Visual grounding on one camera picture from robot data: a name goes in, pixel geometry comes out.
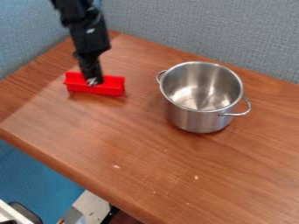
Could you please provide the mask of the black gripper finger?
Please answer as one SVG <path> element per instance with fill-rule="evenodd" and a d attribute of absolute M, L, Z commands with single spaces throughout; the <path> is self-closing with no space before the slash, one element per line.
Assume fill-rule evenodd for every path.
<path fill-rule="evenodd" d="M 102 67 L 98 59 L 80 59 L 79 68 L 83 72 L 83 76 L 90 87 L 100 85 L 104 82 Z"/>

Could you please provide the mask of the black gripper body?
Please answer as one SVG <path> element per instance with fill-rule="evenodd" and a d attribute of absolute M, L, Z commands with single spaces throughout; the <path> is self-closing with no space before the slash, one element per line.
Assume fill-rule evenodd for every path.
<path fill-rule="evenodd" d="M 60 13 L 62 26 L 70 29 L 79 60 L 94 64 L 111 48 L 102 10 L 94 0 L 51 0 L 51 3 Z"/>

